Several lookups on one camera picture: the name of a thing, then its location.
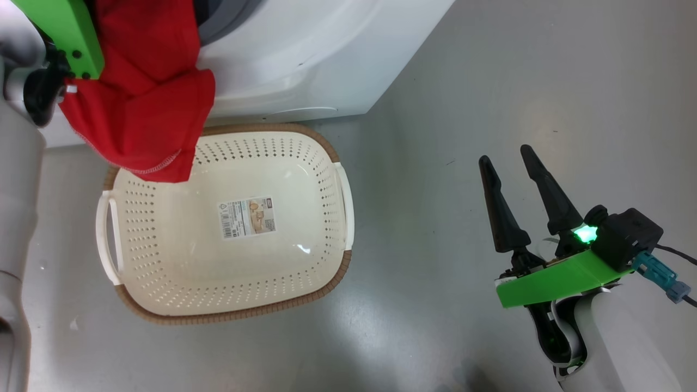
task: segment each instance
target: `red cloth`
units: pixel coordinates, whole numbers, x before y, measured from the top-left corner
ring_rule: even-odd
[[[193,2],[97,0],[95,18],[104,70],[70,81],[77,93],[61,110],[110,163],[147,181],[188,180],[215,96],[213,73],[196,69]]]

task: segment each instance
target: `blue connector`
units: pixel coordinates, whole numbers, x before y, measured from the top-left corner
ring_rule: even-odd
[[[631,263],[631,268],[656,283],[674,303],[681,302],[682,297],[692,290],[690,286],[678,281],[677,274],[649,252],[639,253]]]

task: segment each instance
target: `basket handle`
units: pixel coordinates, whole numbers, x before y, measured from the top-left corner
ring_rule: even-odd
[[[346,249],[351,250],[353,246],[353,237],[355,236],[355,220],[353,217],[353,197],[351,196],[351,186],[349,178],[346,176],[346,170],[340,162],[334,164],[339,174],[339,180],[342,183],[342,194],[344,196],[344,210],[346,212]]]
[[[116,245],[116,263],[118,268],[114,266],[112,254],[109,251],[109,242],[107,239],[107,213],[109,207],[112,208],[112,225],[114,228],[114,243]],[[121,283],[120,272],[123,270],[123,255],[121,251],[121,233],[118,230],[118,214],[116,213],[116,200],[112,196],[112,192],[105,190],[102,192],[102,197],[97,203],[97,219],[95,221],[95,233],[97,235],[97,251],[99,258],[102,260],[104,272],[114,284],[118,286]]]

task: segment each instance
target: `green led light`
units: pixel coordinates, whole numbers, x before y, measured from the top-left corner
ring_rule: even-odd
[[[597,230],[598,230],[597,227],[583,226],[583,227],[578,228],[574,232],[574,234],[579,236],[581,241],[583,241],[585,243],[591,243],[591,242],[595,241],[595,239],[597,238],[597,235],[595,234],[595,232]]]

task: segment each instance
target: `white stitching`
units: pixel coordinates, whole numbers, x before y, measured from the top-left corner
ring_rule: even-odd
[[[167,166],[169,166],[169,164],[174,162],[176,157],[179,156],[179,153],[181,153],[181,149],[175,151],[172,155],[166,157],[159,165],[156,165],[155,167],[151,167],[150,169],[145,169],[145,170],[130,169],[126,166],[121,166],[118,163],[114,163],[114,162],[110,161],[109,159],[107,159],[107,157],[102,155],[102,153],[94,147],[94,144],[92,144],[89,140],[87,140],[87,138],[85,136],[83,136],[83,134],[81,134],[80,132],[77,132],[75,129],[73,129],[73,132],[75,132],[75,134],[77,136],[80,136],[80,138],[82,138],[82,140],[85,143],[87,143],[87,145],[89,145],[94,151],[96,151],[96,153],[99,154],[99,156],[102,157],[103,160],[106,160],[107,163],[109,163],[112,166],[117,166],[117,167],[120,167],[122,169],[126,169],[133,174],[150,174],[150,173],[154,173],[154,172],[159,172],[160,170],[166,168]]]

